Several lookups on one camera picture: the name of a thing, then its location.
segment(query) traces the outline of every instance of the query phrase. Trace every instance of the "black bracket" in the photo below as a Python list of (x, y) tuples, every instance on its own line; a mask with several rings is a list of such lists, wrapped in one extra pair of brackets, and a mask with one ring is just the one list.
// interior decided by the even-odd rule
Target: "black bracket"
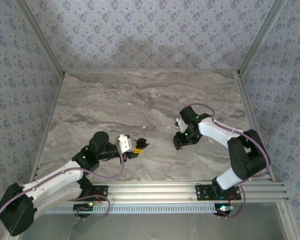
[(194, 185), (196, 199), (198, 201), (233, 201), (233, 200), (241, 200), (240, 189), (237, 186), (230, 187), (227, 190), (223, 190), (218, 195), (214, 192), (212, 184), (202, 185), (197, 183)]
[[(109, 189), (109, 187), (107, 185), (94, 185), (90, 189), (91, 190), (90, 195), (101, 195), (101, 196), (107, 197), (108, 189)], [(96, 201), (105, 202), (106, 200), (101, 197), (89, 197), (83, 201), (84, 202), (96, 202)], [(78, 209), (80, 209), (80, 212), (91, 212), (91, 211), (93, 211), (94, 206), (90, 205), (89, 203), (81, 203), (81, 204), (73, 205), (73, 211), (77, 211)], [(81, 218), (86, 218), (90, 215), (91, 215), (91, 213), (78, 214), (78, 216)]]

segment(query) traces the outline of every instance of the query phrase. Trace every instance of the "gray marble tabletop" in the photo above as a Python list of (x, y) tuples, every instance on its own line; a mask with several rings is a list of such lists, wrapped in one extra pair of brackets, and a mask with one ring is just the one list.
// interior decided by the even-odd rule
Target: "gray marble tabletop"
[[(232, 76), (211, 72), (112, 72), (66, 74), (43, 150), (38, 178), (56, 170), (105, 131), (114, 143), (119, 134), (146, 138), (150, 145), (128, 159), (116, 181), (211, 180), (230, 167), (228, 150), (204, 137), (176, 151), (173, 136), (180, 110), (205, 103), (216, 118), (243, 130), (249, 125)], [(208, 109), (194, 106), (198, 113)], [(119, 159), (100, 162), (98, 174), (113, 176)], [(104, 181), (90, 176), (92, 182)]]

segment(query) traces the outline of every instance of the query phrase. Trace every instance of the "enclosure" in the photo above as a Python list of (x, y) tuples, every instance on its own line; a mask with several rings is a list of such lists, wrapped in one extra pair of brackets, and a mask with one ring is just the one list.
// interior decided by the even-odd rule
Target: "enclosure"
[[(242, 185), (246, 206), (231, 220), (194, 189), (230, 167), (227, 148), (172, 141), (193, 103), (255, 129), (271, 161)], [(150, 143), (121, 178), (88, 177), (109, 186), (110, 214), (80, 221), (68, 201), (13, 239), (300, 239), (300, 0), (0, 1), (0, 199), (98, 131)], [(117, 158), (96, 170), (119, 171)], [(0, 223), (1, 239), (12, 238)]]

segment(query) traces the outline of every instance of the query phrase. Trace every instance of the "wall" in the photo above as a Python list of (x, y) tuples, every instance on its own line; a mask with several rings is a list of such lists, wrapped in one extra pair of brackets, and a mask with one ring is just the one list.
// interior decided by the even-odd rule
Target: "wall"
[(244, 79), (300, 227), (300, 0), (287, 2)]
[(67, 71), (238, 69), (272, 0), (28, 0)]
[(0, 0), (0, 199), (29, 181), (59, 80), (14, 1)]

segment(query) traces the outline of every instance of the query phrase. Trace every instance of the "small yellow object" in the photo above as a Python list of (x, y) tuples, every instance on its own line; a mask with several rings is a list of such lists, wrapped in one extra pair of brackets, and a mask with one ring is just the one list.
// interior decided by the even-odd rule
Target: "small yellow object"
[(134, 154), (141, 154), (142, 151), (143, 151), (142, 149), (136, 149), (136, 148), (132, 150), (132, 152), (133, 152)]

